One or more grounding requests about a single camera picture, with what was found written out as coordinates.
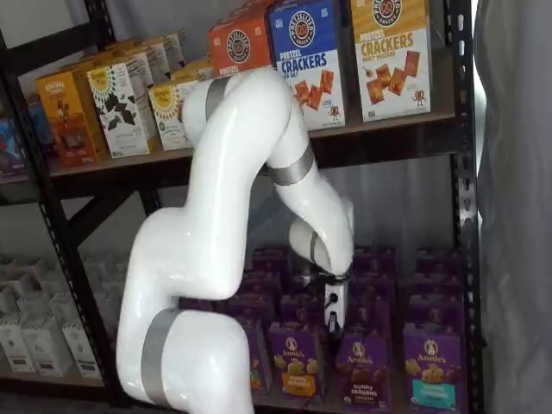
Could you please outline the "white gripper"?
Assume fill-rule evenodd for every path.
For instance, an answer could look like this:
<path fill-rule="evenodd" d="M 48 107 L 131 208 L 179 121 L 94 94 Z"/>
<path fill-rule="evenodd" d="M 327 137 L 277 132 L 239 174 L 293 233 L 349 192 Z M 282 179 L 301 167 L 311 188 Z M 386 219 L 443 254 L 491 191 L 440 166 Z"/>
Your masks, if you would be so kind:
<path fill-rule="evenodd" d="M 339 340 L 342 336 L 340 323 L 345 323 L 348 310 L 348 281 L 337 279 L 325 284 L 325 322 L 329 336 Z"/>

